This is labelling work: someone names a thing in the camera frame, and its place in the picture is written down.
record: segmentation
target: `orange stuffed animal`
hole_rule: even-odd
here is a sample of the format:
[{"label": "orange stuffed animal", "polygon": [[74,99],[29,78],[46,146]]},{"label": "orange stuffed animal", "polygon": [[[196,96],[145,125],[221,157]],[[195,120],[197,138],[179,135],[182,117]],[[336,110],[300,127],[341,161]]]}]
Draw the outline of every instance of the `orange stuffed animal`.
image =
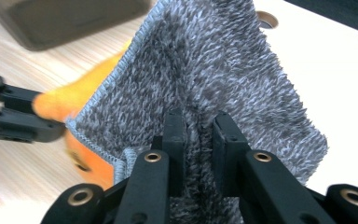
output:
[{"label": "orange stuffed animal", "polygon": [[[56,90],[37,95],[33,101],[34,112],[41,118],[65,122],[83,108],[91,95],[116,66],[125,48],[112,58],[98,64],[79,80]],[[69,131],[64,134],[67,153],[78,172],[89,182],[108,189],[113,185],[114,167],[81,144]]]}]

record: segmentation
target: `screw hole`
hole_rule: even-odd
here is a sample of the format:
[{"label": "screw hole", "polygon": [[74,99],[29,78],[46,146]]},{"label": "screw hole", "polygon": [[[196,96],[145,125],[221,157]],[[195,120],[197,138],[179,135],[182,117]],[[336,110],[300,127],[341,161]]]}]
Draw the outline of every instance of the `screw hole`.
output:
[{"label": "screw hole", "polygon": [[272,158],[270,157],[270,155],[266,154],[266,153],[262,153],[262,152],[257,152],[254,154],[255,159],[257,159],[258,161],[263,161],[263,162],[269,162],[272,160]]},{"label": "screw hole", "polygon": [[358,191],[353,189],[342,189],[339,193],[347,202],[358,206]]},{"label": "screw hole", "polygon": [[318,218],[314,217],[313,215],[310,215],[308,213],[302,213],[300,215],[300,219],[303,223],[306,224],[319,224]]},{"label": "screw hole", "polygon": [[145,155],[145,160],[148,162],[156,162],[161,160],[161,155],[159,155],[158,153],[149,153]]},{"label": "screw hole", "polygon": [[260,27],[264,29],[274,29],[278,26],[278,19],[265,11],[257,11]]},{"label": "screw hole", "polygon": [[131,224],[144,224],[147,221],[145,213],[135,213],[132,215]]},{"label": "screw hole", "polygon": [[234,135],[229,136],[228,139],[233,141],[233,142],[238,140],[237,136],[234,136]]},{"label": "screw hole", "polygon": [[89,188],[77,189],[68,198],[68,203],[72,206],[79,206],[92,199],[93,192]]}]

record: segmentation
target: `fuzzy gray cloth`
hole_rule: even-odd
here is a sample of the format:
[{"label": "fuzzy gray cloth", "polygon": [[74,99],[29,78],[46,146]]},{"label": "fuzzy gray cloth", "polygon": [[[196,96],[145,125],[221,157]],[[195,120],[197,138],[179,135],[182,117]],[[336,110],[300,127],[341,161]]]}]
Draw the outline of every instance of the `fuzzy gray cloth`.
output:
[{"label": "fuzzy gray cloth", "polygon": [[250,0],[159,1],[68,128],[115,166],[117,183],[162,135],[164,113],[181,107],[186,190],[171,199],[171,221],[242,222],[238,200],[214,186],[211,135],[219,110],[234,118],[251,148],[277,155],[302,184],[327,150],[258,26]]}]

